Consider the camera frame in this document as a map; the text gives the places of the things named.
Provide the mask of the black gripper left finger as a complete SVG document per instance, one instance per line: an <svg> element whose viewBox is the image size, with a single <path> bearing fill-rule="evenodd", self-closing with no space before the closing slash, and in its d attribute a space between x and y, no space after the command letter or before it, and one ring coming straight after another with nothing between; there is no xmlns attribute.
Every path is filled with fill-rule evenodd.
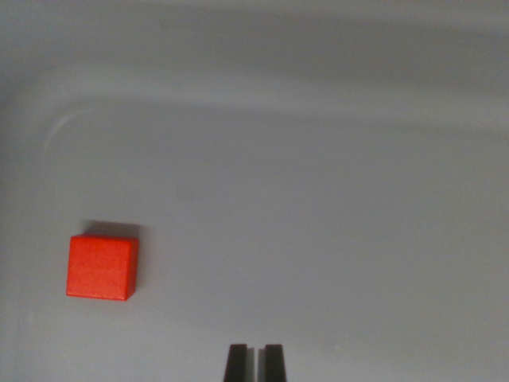
<svg viewBox="0 0 509 382"><path fill-rule="evenodd" d="M255 354L253 348L249 348L247 344L230 345L223 381L255 381Z"/></svg>

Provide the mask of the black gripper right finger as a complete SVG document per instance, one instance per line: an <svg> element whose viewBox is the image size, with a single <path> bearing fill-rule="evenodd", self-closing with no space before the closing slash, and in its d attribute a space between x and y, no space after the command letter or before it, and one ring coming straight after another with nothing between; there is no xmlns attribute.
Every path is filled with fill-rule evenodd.
<svg viewBox="0 0 509 382"><path fill-rule="evenodd" d="M258 382L286 382L283 345L268 344L258 350Z"/></svg>

